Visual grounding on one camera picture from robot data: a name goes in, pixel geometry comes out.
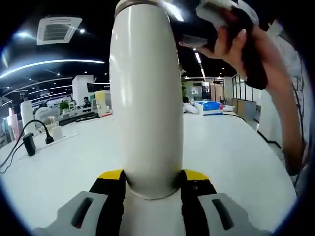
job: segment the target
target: white table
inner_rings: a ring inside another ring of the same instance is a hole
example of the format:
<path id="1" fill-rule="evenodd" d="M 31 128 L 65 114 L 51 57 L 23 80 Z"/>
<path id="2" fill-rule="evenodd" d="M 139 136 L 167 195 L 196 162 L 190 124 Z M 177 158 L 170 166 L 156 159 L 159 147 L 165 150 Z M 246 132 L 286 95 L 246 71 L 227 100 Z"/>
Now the white table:
<path id="1" fill-rule="evenodd" d="M 63 132 L 78 135 L 31 158 L 21 148 L 1 175 L 9 200 L 31 229 L 48 226 L 57 210 L 80 191 L 88 191 L 99 174 L 122 167 L 111 116 L 72 123 Z M 45 146 L 44 139 L 44 135 L 35 138 L 37 149 Z M 0 150 L 0 162 L 12 147 L 11 143 Z M 206 174 L 217 192 L 240 204 L 260 229 L 275 229 L 296 199 L 280 160 L 237 117 L 184 114 L 183 168 Z M 120 234 L 184 235 L 179 192 L 148 201 L 127 191 Z"/>

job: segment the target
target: hand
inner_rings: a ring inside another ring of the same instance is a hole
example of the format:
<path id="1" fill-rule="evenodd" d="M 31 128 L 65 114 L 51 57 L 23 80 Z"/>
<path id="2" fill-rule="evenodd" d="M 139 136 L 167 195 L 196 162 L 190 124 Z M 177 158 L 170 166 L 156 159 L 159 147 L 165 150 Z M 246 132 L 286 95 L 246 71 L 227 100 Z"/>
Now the hand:
<path id="1" fill-rule="evenodd" d="M 197 48 L 198 51 L 203 53 L 209 58 L 222 59 L 229 63 L 243 78 L 246 77 L 242 57 L 242 49 L 246 43 L 247 36 L 246 30 L 240 31 L 238 36 L 233 40 L 232 45 L 228 48 L 228 30 L 225 26 L 217 28 L 218 38 L 214 47 L 214 52 L 209 48 Z M 286 71 L 286 67 L 282 63 L 280 54 L 277 48 L 269 39 L 266 32 L 255 26 L 251 34 L 254 40 L 256 49 L 258 50 L 262 64 L 268 78 L 268 91 L 279 91 L 285 87 L 290 88 L 290 78 Z"/>

